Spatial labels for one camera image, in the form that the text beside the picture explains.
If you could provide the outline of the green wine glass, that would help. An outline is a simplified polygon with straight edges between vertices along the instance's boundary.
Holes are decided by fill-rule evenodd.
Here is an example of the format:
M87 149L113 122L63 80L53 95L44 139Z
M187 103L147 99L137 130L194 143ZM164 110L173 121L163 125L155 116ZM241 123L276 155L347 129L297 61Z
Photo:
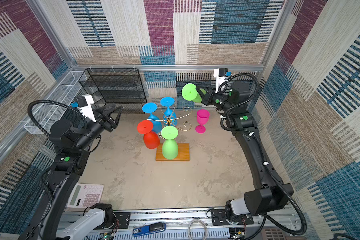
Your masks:
M176 142L178 134L179 131L174 126L166 126L161 131L161 136L165 139L162 152L167 160L173 160L178 156L178 144Z
M195 84L192 83L186 84L181 90L181 95L187 101L192 101L195 103L202 102L202 98L198 93L198 91L196 90Z

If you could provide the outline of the magenta wine glass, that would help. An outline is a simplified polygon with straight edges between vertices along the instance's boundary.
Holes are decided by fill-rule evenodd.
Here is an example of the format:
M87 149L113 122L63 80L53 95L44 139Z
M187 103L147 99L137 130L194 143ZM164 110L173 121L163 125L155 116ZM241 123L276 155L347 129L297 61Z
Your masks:
M206 131L205 124L208 122L210 117L210 112L204 109L197 111L197 122L198 126L195 127L195 130L199 134L203 134Z

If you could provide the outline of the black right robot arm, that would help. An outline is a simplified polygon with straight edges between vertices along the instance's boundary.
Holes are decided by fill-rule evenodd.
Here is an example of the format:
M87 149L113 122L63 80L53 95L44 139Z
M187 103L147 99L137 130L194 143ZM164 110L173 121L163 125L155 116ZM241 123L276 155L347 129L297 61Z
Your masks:
M244 215L261 215L261 226L270 221L286 233L301 236L307 231L307 221L298 203L292 198L291 184L283 182L275 170L260 139L258 125L247 110L247 104L259 91L258 79L250 73L242 73L227 78L218 89L195 88L202 104L213 105L220 115L220 126L229 131L240 144L251 170L254 190L242 198L227 201L226 220L236 225ZM269 212L281 210L290 203L300 218L301 227L291 230L269 215Z

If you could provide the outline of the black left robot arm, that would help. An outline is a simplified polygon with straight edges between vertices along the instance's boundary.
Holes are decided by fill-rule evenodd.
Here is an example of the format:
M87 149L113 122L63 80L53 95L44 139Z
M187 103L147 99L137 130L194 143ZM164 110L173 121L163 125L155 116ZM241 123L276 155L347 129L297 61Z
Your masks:
M78 114L84 126L74 127L68 119L56 121L49 131L44 129L33 114L38 104L51 104ZM112 228L116 217L110 204L95 204L79 220L58 231L60 219L74 187L87 165L91 144L106 130L112 132L119 125L122 106L108 104L93 110L94 120L85 117L79 110L52 101L36 100L29 104L31 121L54 144L56 157L52 165L39 178L44 195L29 225L20 235L21 240L82 240L97 227Z

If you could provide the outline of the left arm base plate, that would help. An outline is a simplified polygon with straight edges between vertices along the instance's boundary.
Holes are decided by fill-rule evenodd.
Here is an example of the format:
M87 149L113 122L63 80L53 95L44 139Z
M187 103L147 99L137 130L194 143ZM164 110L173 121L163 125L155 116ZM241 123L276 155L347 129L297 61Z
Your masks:
M127 229L130 224L131 212L114 212L113 231Z

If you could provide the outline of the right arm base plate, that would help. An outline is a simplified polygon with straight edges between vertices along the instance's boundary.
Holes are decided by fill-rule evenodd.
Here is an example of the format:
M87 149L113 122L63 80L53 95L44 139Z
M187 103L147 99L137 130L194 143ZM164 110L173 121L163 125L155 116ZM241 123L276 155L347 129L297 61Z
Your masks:
M225 225L253 225L254 220L250 215L228 216L224 209L208 209L206 215L212 220L214 226Z

